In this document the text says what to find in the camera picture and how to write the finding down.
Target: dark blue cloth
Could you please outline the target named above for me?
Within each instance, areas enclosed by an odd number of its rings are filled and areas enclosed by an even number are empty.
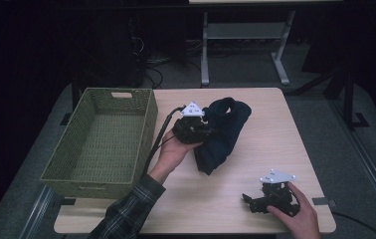
[[[217,100],[203,111],[203,121],[207,122],[208,128],[219,131],[194,149],[198,169],[210,175],[232,153],[252,111],[247,104],[232,98]]]

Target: black mechanical part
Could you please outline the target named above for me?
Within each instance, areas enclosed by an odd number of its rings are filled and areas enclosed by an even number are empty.
[[[264,197],[253,199],[246,194],[242,194],[244,201],[249,204],[251,212],[269,213],[269,205],[278,208],[288,216],[295,216],[299,212],[300,206],[292,203],[292,193],[287,187],[287,182],[263,183]]]
[[[186,144],[205,141],[217,133],[216,130],[207,128],[200,117],[177,119],[172,131],[176,138]]]

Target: wicker basket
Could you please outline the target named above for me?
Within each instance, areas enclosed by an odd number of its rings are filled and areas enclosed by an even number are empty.
[[[152,90],[85,90],[41,180],[67,197],[121,198],[138,183],[157,119]]]

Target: black cable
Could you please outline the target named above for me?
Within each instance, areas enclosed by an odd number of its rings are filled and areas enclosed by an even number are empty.
[[[146,68],[145,70],[150,70],[150,71],[153,71],[155,73],[157,73],[159,76],[160,76],[160,80],[159,80],[159,83],[155,83],[153,78],[151,78],[150,75],[148,75],[147,73],[145,73],[145,77],[150,81],[151,83],[151,88],[152,89],[157,89],[157,88],[161,88],[161,84],[163,83],[163,74],[161,74],[161,72],[159,72],[158,70],[156,69],[152,69],[152,68]]]
[[[172,60],[169,58],[169,59],[166,59],[166,60],[163,60],[163,61],[160,61],[160,62],[149,63],[149,64],[148,64],[148,67],[150,67],[150,68],[158,67],[158,66],[161,66],[161,65],[164,65],[164,64],[170,63],[171,61],[172,61]]]
[[[158,145],[157,147],[161,147],[161,145],[163,145],[164,143],[166,143],[167,141],[169,141],[170,139],[174,138],[176,136],[176,134],[173,134],[171,137],[167,138],[166,140],[164,140],[160,145]]]
[[[175,112],[183,111],[184,109],[185,109],[185,107],[182,107],[182,108],[176,108],[175,110],[173,110],[173,111],[172,111],[172,112],[166,117],[166,120],[164,121],[163,126],[162,126],[162,128],[160,129],[159,134],[157,135],[156,141],[154,142],[154,145],[153,145],[153,147],[152,147],[151,150],[150,150],[150,154],[148,154],[148,157],[147,157],[147,160],[145,161],[144,169],[143,169],[141,175],[145,175],[145,174],[147,174],[148,166],[150,165],[151,159],[153,158],[154,153],[156,153],[157,149],[159,148],[160,141],[161,141],[162,138],[163,138],[164,132],[166,131],[167,126],[169,125],[170,120],[172,119],[173,114],[175,114]]]
[[[332,211],[331,213],[332,213],[333,215],[340,216],[340,217],[344,217],[344,218],[347,218],[347,219],[349,219],[349,220],[352,220],[352,221],[354,221],[354,222],[356,222],[356,223],[358,223],[358,224],[361,224],[362,226],[365,226],[366,228],[370,229],[371,231],[373,231],[373,232],[376,234],[376,229],[373,228],[372,226],[366,224],[365,222],[362,222],[362,221],[360,221],[360,220],[358,220],[358,219],[355,219],[355,218],[353,218],[353,217],[350,217],[350,216],[348,216],[348,215],[345,215],[345,214],[342,214],[342,213],[339,213],[339,212],[334,212],[334,211]]]
[[[190,64],[190,65],[192,65],[192,66],[194,66],[201,73],[200,67],[198,67],[197,65],[195,65],[194,63],[192,63],[190,61],[185,61],[185,62],[188,63],[188,64]]]
[[[228,43],[216,43],[214,45],[218,45],[218,49],[214,49],[216,46],[210,45],[209,48],[209,57],[210,58],[228,58],[235,55],[238,55],[242,52],[242,47],[234,45],[234,44],[228,44]],[[225,49],[229,49],[230,53],[225,54]]]

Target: gray carpet floor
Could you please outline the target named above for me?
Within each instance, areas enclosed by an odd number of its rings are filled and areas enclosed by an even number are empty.
[[[291,83],[289,86],[282,86],[270,56],[270,52],[276,47],[277,42],[248,44],[243,45],[240,48],[242,51],[235,55],[210,58],[208,88],[276,87],[289,92],[318,76],[301,71],[308,46],[289,44],[283,53],[282,62]],[[200,58],[192,57],[189,61],[189,64],[170,62],[154,67],[163,75],[161,88],[200,88],[200,71],[196,67],[200,66]],[[159,82],[160,76],[156,72],[148,73],[156,83]],[[335,110],[341,108],[342,97],[333,102],[326,100],[322,95],[325,86],[326,83],[301,96],[286,97],[286,101],[324,194],[332,202],[332,211],[355,218],[376,229],[376,189],[363,167],[359,152],[350,140],[350,132],[345,130],[343,121]],[[141,87],[151,88],[150,82],[144,81]],[[71,87],[66,87],[0,203],[0,239],[25,238],[22,235],[23,229],[44,188],[39,178],[65,129],[60,123],[64,115],[71,111]],[[363,113],[370,123],[370,127],[358,128],[355,134],[376,165],[376,109],[371,98],[359,87],[355,87],[354,111]],[[61,199],[60,195],[52,195],[41,220],[33,224],[35,232],[28,238],[86,237],[61,235],[54,231],[53,224]],[[323,235],[323,238],[376,238],[373,231],[351,219],[337,215],[334,218],[336,231]],[[281,234],[278,238],[290,238],[290,235]]]

